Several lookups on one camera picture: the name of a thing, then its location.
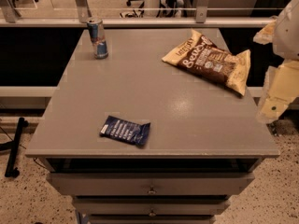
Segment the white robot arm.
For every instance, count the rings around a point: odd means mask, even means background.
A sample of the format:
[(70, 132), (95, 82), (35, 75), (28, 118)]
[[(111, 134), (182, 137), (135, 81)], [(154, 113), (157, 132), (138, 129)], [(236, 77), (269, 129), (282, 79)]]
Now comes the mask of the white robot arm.
[(253, 41), (263, 45), (271, 43), (273, 52), (284, 59), (278, 67), (268, 67), (258, 103), (256, 119), (269, 124), (278, 120), (299, 97), (299, 0), (291, 0)]

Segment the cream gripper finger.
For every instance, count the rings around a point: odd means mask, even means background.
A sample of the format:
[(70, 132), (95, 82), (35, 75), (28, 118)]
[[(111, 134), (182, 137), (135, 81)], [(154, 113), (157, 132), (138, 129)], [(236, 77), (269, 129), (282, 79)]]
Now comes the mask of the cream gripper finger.
[(265, 27), (253, 37), (253, 41), (262, 45), (272, 43), (276, 23), (277, 21), (271, 21), (265, 25)]
[(289, 104), (276, 97), (263, 96), (258, 103), (256, 119), (263, 124), (270, 124), (279, 119)]

